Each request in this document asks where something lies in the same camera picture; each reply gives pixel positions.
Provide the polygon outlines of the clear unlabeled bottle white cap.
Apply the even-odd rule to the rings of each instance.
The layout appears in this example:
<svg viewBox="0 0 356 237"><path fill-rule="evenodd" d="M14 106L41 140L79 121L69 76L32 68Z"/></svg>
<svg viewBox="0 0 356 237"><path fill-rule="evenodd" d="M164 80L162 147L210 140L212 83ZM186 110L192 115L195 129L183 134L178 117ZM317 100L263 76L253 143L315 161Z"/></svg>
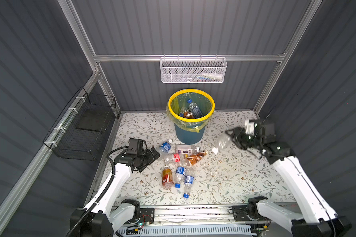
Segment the clear unlabeled bottle white cap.
<svg viewBox="0 0 356 237"><path fill-rule="evenodd" d="M216 139L211 151L213 154L217 155L220 151L223 151L232 144L232 137L227 133L223 133Z"/></svg>

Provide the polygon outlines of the orange juice bottle red label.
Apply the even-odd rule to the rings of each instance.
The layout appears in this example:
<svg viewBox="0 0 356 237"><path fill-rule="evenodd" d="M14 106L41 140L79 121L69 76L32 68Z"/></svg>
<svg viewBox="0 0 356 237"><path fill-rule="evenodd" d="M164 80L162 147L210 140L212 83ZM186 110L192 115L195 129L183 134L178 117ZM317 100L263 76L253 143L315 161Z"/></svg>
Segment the orange juice bottle red label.
<svg viewBox="0 0 356 237"><path fill-rule="evenodd" d="M172 171L168 165L165 165L162 170L162 186L165 189L170 189L174 186Z"/></svg>

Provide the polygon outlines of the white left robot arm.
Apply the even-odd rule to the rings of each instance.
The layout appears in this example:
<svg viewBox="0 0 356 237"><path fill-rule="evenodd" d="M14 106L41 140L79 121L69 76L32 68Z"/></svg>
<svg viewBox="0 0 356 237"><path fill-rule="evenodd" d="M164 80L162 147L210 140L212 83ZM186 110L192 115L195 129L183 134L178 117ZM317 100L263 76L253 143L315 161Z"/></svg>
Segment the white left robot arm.
<svg viewBox="0 0 356 237"><path fill-rule="evenodd" d="M153 147L123 146L110 151L106 158L112 173L89 203L73 212L68 237L120 237L118 230L124 224L139 219L139 201L126 199L114 211L112 207L131 174L144 171L160 158L160 153Z"/></svg>

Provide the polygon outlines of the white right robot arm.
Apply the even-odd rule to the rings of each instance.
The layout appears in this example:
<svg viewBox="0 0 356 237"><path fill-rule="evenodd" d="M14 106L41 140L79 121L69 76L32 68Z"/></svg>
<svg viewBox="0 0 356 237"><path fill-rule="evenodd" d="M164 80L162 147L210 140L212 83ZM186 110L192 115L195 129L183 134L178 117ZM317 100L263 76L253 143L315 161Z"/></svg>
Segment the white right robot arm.
<svg viewBox="0 0 356 237"><path fill-rule="evenodd" d="M352 228L346 216L340 216L325 201L304 172L299 159L286 142L267 133L261 125L253 133L242 127L225 131L225 136L241 150L257 149L263 158L280 174L300 213L290 211L265 196L250 198L246 207L249 219L266 218L274 221L294 237L343 237Z"/></svg>

